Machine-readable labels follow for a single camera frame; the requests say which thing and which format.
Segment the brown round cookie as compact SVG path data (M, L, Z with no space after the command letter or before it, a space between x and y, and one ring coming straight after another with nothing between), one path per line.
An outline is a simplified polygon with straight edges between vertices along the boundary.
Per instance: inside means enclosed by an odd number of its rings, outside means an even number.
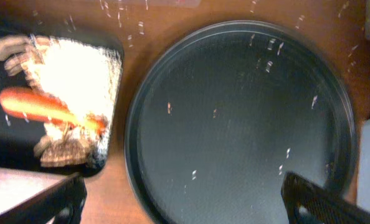
M34 157L40 159L42 167L79 165L87 162L92 146L83 139L53 141L50 137L43 136L34 146Z

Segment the orange carrot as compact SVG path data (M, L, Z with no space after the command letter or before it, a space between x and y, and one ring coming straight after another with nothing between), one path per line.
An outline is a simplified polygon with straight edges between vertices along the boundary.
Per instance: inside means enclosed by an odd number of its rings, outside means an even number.
M80 118L74 115L59 100L44 96L29 88L9 87L0 92L2 109L15 118L28 119L54 124L68 123L73 127L83 127L103 133L107 124L95 116Z

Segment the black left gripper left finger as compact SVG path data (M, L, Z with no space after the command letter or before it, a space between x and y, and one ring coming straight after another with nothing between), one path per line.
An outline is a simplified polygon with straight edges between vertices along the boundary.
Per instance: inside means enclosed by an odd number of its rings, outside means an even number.
M84 179L74 173L0 214L0 223L79 224L86 199Z

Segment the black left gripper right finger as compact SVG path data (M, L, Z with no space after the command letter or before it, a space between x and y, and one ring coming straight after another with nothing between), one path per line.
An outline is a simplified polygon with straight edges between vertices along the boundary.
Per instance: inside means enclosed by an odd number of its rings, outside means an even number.
M294 173L286 172L281 196L290 223L370 223L370 213Z

